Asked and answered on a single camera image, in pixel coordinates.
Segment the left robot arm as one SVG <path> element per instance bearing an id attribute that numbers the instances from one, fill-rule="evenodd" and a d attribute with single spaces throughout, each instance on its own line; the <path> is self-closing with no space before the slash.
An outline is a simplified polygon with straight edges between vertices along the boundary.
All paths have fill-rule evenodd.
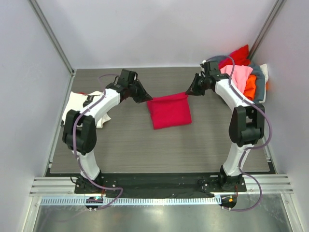
<path id="1" fill-rule="evenodd" d="M 152 99 L 140 82 L 138 74 L 122 69 L 120 75 L 105 87 L 97 100 L 80 110 L 71 109 L 67 112 L 62 141 L 72 151 L 80 168 L 80 177 L 75 181 L 78 191 L 97 193 L 100 190 L 123 190 L 121 187 L 104 186 L 94 148 L 97 143 L 98 121 L 127 98 L 132 98 L 136 103 Z"/>

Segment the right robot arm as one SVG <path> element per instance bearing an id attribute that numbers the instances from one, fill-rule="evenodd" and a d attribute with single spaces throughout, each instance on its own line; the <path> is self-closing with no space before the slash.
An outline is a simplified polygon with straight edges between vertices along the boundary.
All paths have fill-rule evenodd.
<path id="1" fill-rule="evenodd" d="M 221 166 L 217 179 L 205 181 L 202 189 L 210 192 L 235 191 L 242 184 L 242 167 L 248 153 L 264 136 L 265 109 L 248 100 L 233 84 L 230 74 L 221 73 L 216 61 L 203 61 L 201 71 L 195 74 L 186 94 L 203 96 L 211 89 L 227 104 L 232 112 L 228 129 L 231 148 Z"/>

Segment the crimson t shirt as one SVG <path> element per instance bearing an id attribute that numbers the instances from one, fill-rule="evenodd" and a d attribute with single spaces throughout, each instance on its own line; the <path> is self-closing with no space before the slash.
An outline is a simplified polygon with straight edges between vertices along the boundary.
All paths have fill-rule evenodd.
<path id="1" fill-rule="evenodd" d="M 188 98 L 187 94 L 181 92 L 147 101 L 153 129 L 191 124 L 192 116 Z"/>

